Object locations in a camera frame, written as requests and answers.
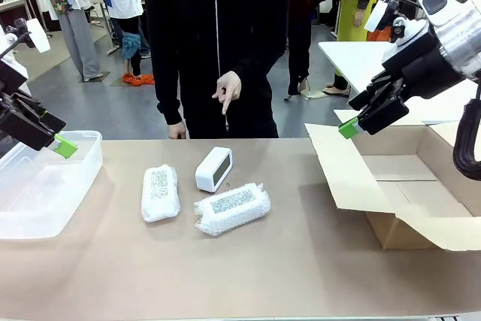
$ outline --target orange shoe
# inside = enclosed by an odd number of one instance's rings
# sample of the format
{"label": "orange shoe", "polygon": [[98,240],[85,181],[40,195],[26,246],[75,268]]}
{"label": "orange shoe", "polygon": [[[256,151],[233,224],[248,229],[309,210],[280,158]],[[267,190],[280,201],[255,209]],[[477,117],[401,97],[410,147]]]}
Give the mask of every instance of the orange shoe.
{"label": "orange shoe", "polygon": [[156,82],[153,79],[153,74],[144,74],[142,75],[141,79],[144,84],[148,84],[150,86],[154,86],[156,84]]}
{"label": "orange shoe", "polygon": [[131,86],[142,86],[142,85],[144,85],[144,82],[142,82],[142,80],[134,77],[132,74],[124,74],[122,76],[122,80],[125,83],[130,84]]}

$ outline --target cardboard box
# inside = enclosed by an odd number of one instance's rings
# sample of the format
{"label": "cardboard box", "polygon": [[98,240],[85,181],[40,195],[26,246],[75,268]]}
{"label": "cardboard box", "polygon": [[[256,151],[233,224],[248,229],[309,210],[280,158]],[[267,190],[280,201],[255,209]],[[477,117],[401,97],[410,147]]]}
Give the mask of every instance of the cardboard box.
{"label": "cardboard box", "polygon": [[306,127],[337,207],[364,211],[384,249],[481,250],[481,182],[453,164],[457,123],[352,140],[337,127]]}

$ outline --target white digital clock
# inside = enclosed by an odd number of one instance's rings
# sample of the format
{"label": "white digital clock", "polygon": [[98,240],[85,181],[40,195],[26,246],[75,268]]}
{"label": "white digital clock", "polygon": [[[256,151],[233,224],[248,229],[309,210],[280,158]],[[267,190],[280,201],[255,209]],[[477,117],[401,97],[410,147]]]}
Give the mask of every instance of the white digital clock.
{"label": "white digital clock", "polygon": [[232,169],[232,150],[214,147],[195,171],[197,188],[214,193]]}

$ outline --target clear plastic bin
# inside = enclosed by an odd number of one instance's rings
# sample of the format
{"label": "clear plastic bin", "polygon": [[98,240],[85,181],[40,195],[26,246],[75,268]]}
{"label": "clear plastic bin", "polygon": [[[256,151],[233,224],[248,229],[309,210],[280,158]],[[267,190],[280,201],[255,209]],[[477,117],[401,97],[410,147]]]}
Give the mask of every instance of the clear plastic bin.
{"label": "clear plastic bin", "polygon": [[78,146],[70,159],[25,144],[0,159],[0,239],[57,236],[91,187],[103,163],[101,134],[61,135]]}

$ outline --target bubble wrap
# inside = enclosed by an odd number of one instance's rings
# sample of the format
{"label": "bubble wrap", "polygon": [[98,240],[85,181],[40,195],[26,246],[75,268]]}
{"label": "bubble wrap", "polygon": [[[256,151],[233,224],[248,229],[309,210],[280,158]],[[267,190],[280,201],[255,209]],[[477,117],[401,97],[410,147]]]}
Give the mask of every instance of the bubble wrap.
{"label": "bubble wrap", "polygon": [[179,214],[175,169],[168,165],[147,169],[144,175],[141,210],[144,221],[149,223]]}
{"label": "bubble wrap", "polygon": [[197,227],[212,236],[257,220],[271,210],[268,193],[262,184],[255,183],[212,195],[194,205],[195,213],[202,216]]}

